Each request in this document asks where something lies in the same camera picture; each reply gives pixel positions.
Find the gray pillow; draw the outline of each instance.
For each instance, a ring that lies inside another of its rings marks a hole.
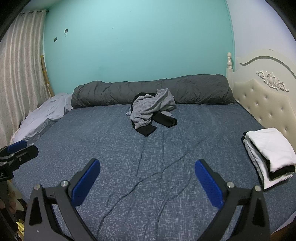
[[[179,104],[229,104],[235,103],[227,79],[220,74],[187,75],[154,81],[105,83],[93,81],[74,89],[71,105],[74,108],[131,104],[141,93],[156,93],[169,88]]]

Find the yellow object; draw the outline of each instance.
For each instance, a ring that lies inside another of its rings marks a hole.
[[[18,233],[20,233],[24,237],[24,232],[25,232],[25,223],[24,223],[24,221],[19,219],[19,221],[17,222],[17,226],[18,226],[18,231],[19,231]]]
[[[17,231],[17,234],[21,238],[22,241],[24,241],[24,234],[22,234],[20,231]]]

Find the screw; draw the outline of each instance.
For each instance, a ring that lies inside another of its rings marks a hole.
[[[254,189],[255,189],[256,192],[260,192],[261,191],[261,187],[260,186],[257,186],[257,185],[254,187]]]
[[[34,186],[34,189],[35,190],[38,190],[40,188],[40,184],[36,184],[35,186]]]
[[[233,182],[227,182],[226,186],[229,188],[234,188],[234,183]]]
[[[68,184],[69,184],[69,182],[66,180],[61,182],[62,187],[66,187],[66,186],[68,186]]]

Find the turquoise wall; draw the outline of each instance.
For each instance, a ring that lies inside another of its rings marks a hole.
[[[234,43],[224,0],[63,0],[46,15],[44,51],[57,94],[94,80],[225,75]]]

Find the blue clamp pad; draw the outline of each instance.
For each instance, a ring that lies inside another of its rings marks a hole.
[[[101,166],[97,159],[91,159],[82,171],[77,172],[70,180],[68,194],[73,207],[80,206],[100,174]]]
[[[7,153],[12,154],[19,150],[22,150],[27,147],[27,142],[25,140],[21,140],[19,142],[13,143],[7,147]]]
[[[195,174],[200,181],[202,187],[204,188],[209,200],[212,205],[217,208],[222,208],[224,205],[223,192],[213,179],[212,175],[208,172],[207,168],[203,165],[204,160],[198,160],[195,163]]]

